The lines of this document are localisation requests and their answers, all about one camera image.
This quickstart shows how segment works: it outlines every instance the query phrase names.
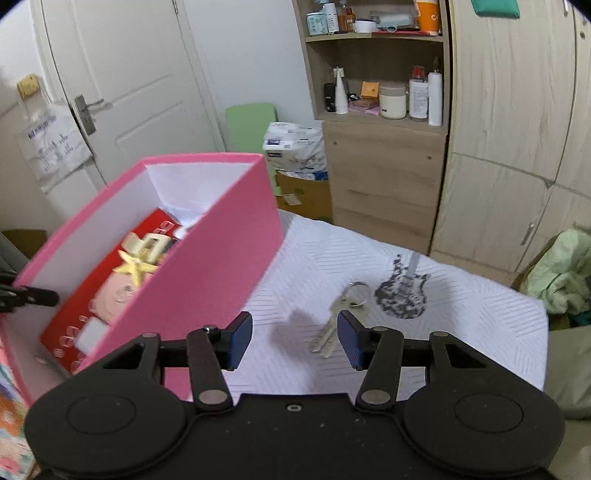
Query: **screw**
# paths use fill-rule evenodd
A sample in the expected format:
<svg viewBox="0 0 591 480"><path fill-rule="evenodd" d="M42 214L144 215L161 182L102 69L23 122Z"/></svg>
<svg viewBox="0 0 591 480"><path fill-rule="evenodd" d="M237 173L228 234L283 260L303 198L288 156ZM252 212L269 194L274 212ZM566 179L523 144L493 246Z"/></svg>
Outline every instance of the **screw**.
<svg viewBox="0 0 591 480"><path fill-rule="evenodd" d="M228 399L228 394L222 390L204 390L199 394L198 399L205 405L219 405Z"/></svg>
<svg viewBox="0 0 591 480"><path fill-rule="evenodd" d="M368 405L383 405L390 401L390 394L384 390L367 390L361 394L361 400Z"/></svg>

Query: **white wall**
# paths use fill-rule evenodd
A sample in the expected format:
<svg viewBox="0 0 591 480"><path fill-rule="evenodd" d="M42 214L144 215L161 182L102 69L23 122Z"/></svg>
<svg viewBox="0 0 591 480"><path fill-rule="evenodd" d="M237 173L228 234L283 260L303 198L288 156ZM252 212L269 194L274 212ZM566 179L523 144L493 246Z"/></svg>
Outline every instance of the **white wall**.
<svg viewBox="0 0 591 480"><path fill-rule="evenodd" d="M46 78L35 40L30 3L18 4L0 20L0 229L55 231L96 193L85 170L65 179L48 195L39 189L13 135L26 128L16 103L16 82L35 73ZM26 101L28 113L43 108L41 95Z"/></svg>
<svg viewBox="0 0 591 480"><path fill-rule="evenodd" d="M313 125L291 0L184 0L228 147L225 109L270 102L280 121Z"/></svg>

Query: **green pouch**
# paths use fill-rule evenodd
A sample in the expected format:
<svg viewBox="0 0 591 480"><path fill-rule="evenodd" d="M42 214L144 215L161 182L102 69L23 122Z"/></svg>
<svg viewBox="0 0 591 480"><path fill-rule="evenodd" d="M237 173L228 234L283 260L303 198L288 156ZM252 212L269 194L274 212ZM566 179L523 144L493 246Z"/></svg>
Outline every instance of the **green pouch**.
<svg viewBox="0 0 591 480"><path fill-rule="evenodd" d="M517 0L472 0L479 17L519 18Z"/></svg>

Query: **yellow starfish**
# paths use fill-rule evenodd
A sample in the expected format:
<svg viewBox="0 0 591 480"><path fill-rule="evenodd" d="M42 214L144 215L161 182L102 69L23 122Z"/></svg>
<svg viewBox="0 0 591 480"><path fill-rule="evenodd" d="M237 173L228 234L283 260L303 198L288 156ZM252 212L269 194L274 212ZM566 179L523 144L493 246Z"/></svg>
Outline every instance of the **yellow starfish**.
<svg viewBox="0 0 591 480"><path fill-rule="evenodd" d="M157 265L151 265L145 262L145 255L134 256L127 252L119 250L119 256L123 260L123 264L114 268L116 273L128 273L136 287L142 284L144 273L154 273L158 268Z"/></svg>

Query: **pink box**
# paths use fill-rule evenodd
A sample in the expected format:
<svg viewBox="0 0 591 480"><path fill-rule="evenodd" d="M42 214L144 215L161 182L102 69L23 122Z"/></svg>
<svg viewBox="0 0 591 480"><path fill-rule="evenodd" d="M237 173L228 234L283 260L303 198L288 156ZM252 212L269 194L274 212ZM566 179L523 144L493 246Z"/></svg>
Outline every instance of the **pink box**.
<svg viewBox="0 0 591 480"><path fill-rule="evenodd" d="M226 326L241 311L283 240L262 155L215 153L146 158L94 198L43 246L17 285L48 288L65 301L115 245L155 208L199 218L177 243L82 367L145 332L184 338ZM39 338L55 314L27 305L4 316L0 338L28 404L64 380ZM166 386L190 392L186 369Z"/></svg>

